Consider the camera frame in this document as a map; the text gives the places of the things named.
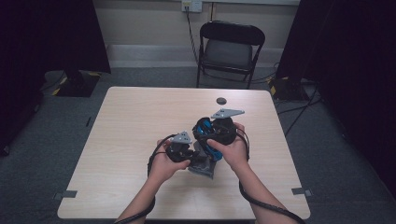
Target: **black folding chair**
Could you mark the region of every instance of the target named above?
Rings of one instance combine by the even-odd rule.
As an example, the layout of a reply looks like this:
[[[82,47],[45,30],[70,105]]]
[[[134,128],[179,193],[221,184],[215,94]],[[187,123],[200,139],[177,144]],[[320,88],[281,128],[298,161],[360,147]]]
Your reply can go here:
[[[245,75],[243,81],[248,77],[247,89],[250,88],[265,41],[262,30],[252,25],[210,21],[201,27],[200,41],[196,88],[199,88],[201,70],[205,72],[205,69]],[[254,46],[258,47],[253,55]]]

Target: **wooden table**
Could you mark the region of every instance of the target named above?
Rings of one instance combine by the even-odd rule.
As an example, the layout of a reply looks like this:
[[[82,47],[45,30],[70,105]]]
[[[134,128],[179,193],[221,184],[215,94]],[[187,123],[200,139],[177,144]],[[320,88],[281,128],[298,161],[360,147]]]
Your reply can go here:
[[[226,105],[216,100],[223,97]],[[233,117],[246,126],[250,165],[261,181],[291,211],[310,211],[273,101],[267,91],[113,87],[93,124],[63,198],[60,218],[116,218],[147,179],[147,163],[158,139],[187,131],[221,108],[242,109]],[[214,179],[178,171],[156,195],[150,219],[255,219],[241,196],[238,179],[225,160]]]

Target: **beige wall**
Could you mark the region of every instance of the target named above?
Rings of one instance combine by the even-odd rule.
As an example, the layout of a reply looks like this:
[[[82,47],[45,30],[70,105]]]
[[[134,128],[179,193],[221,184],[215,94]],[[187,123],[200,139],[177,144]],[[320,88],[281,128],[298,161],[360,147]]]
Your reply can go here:
[[[106,44],[188,46],[191,44],[186,14],[179,1],[95,0]],[[191,29],[198,42],[199,28],[209,21],[211,3],[202,13],[191,13]],[[283,49],[297,6],[216,3],[214,19],[248,23],[266,34],[267,49]]]

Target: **chair backrest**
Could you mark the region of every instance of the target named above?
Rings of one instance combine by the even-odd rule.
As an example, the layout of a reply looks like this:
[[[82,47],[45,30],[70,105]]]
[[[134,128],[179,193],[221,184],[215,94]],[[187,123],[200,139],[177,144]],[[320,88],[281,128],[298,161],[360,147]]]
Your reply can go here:
[[[262,46],[265,41],[265,35],[259,28],[227,21],[209,21],[205,23],[201,27],[200,36],[201,41],[204,37],[253,46]]]

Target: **hand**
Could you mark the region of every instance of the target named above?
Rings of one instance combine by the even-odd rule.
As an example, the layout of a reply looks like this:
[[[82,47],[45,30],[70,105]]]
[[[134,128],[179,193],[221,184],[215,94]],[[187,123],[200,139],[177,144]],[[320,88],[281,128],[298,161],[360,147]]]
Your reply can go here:
[[[184,170],[189,166],[190,161],[173,162],[166,155],[165,150],[171,145],[169,140],[166,140],[163,145],[158,149],[157,154],[151,166],[151,171],[148,178],[154,178],[161,183],[165,182],[167,179],[172,177],[172,175],[178,170]]]
[[[234,125],[238,129],[237,132],[243,136],[245,127],[237,122],[235,122]],[[231,168],[234,171],[239,166],[248,164],[247,149],[244,141],[239,136],[236,136],[235,140],[230,145],[227,146],[224,146],[223,144],[213,139],[208,139],[206,142],[208,145],[217,149],[223,154],[224,160],[227,161],[227,163],[231,166]]]

